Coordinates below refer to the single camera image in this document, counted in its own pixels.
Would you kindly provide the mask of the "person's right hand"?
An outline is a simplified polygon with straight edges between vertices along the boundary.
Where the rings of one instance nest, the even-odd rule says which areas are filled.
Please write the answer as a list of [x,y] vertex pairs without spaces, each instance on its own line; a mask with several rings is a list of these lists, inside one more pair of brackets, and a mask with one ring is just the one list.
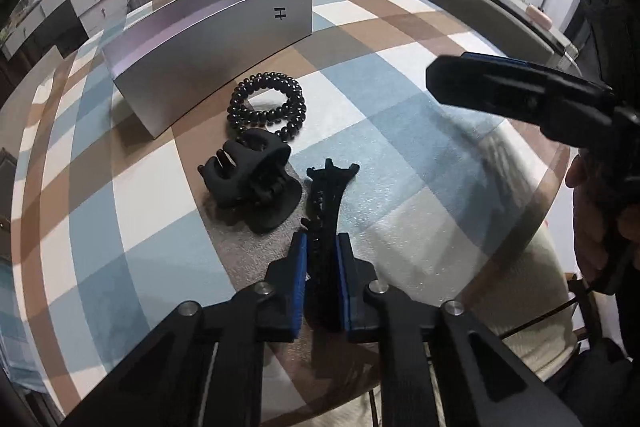
[[573,191],[574,251],[578,268],[590,286],[603,291],[634,250],[620,233],[623,213],[616,186],[603,166],[588,153],[578,153],[565,184]]

